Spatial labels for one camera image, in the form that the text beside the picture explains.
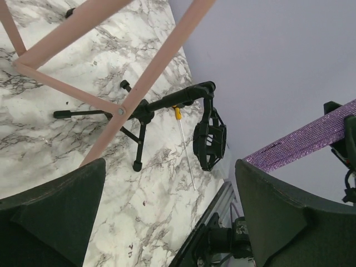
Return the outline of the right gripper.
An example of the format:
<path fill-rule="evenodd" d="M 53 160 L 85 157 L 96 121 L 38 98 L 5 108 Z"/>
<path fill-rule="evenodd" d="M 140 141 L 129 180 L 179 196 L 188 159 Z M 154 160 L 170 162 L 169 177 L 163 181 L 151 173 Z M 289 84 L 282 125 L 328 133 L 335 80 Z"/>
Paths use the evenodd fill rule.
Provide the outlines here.
<path fill-rule="evenodd" d="M 342 105 L 323 105 L 328 114 Z M 331 152 L 348 168 L 343 202 L 355 204 L 355 116 Z M 236 183 L 257 266 L 355 266 L 355 208 L 318 197 L 237 160 Z"/>

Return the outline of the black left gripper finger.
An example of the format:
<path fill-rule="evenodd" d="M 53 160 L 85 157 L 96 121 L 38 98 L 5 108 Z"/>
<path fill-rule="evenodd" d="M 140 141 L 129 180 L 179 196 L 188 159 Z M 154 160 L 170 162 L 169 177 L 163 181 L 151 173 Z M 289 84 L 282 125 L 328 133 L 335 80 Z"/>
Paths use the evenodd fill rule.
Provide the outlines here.
<path fill-rule="evenodd" d="M 1 199 L 1 266 L 82 266 L 106 161 Z"/>

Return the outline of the purple glitter microphone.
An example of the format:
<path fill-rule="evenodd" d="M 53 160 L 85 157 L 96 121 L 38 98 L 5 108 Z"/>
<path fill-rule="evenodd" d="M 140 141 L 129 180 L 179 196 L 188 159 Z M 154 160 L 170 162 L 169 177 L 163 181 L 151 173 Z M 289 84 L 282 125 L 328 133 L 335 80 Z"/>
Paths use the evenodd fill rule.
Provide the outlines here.
<path fill-rule="evenodd" d="M 355 116 L 355 100 L 244 158 L 271 172 L 344 138 L 344 119 Z"/>

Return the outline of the black microphone shock mount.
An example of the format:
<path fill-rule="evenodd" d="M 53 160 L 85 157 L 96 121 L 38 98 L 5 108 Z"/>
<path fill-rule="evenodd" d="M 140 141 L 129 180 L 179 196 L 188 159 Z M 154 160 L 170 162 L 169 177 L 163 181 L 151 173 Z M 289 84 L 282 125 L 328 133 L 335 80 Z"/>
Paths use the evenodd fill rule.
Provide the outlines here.
<path fill-rule="evenodd" d="M 139 135 L 133 134 L 125 127 L 120 129 L 126 140 L 132 140 L 137 145 L 136 158 L 131 165 L 134 172 L 142 170 L 146 130 L 150 128 L 149 124 L 152 121 L 156 122 L 156 126 L 150 128 L 149 149 L 157 150 L 169 141 L 181 138 L 175 111 L 172 108 L 174 105 L 181 106 L 181 123 L 192 173 L 210 173 L 216 169 L 225 155 L 227 129 L 213 105 L 215 88 L 215 84 L 208 81 L 172 92 L 154 102 L 141 100 L 128 118 L 129 122 L 136 123 L 139 127 Z M 182 138 L 177 145 L 182 153 L 179 165 L 186 166 L 189 171 Z"/>

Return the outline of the pink music stand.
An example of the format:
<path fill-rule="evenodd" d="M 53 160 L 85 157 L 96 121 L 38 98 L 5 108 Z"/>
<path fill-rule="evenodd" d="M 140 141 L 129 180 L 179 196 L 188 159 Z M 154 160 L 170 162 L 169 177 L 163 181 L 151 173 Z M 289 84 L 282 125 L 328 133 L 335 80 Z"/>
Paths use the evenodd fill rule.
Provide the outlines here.
<path fill-rule="evenodd" d="M 81 1 L 8 1 L 16 26 L 29 45 L 65 22 L 68 7 Z M 63 50 L 42 72 L 106 101 L 121 102 L 119 82 L 135 83 L 174 27 L 167 1 L 134 1 Z M 1 73 L 3 113 L 9 125 L 1 129 L 1 173 L 35 170 L 65 160 L 79 161 L 97 139 L 93 122 L 51 121 L 45 108 L 74 100 L 11 68 Z"/>

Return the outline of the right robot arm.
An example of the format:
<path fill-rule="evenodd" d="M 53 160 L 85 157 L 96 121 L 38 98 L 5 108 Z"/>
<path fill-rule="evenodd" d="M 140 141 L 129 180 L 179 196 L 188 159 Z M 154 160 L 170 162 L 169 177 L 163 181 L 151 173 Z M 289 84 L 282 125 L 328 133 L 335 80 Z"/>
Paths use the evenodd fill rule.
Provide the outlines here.
<path fill-rule="evenodd" d="M 271 176 L 271 172 L 326 146 L 347 168 L 340 203 Z M 229 228 L 219 211 L 232 209 L 219 191 L 172 266 L 224 266 L 231 259 L 255 266 L 355 265 L 355 102 L 324 104 L 324 116 L 238 160 L 235 177 L 244 215 Z"/>

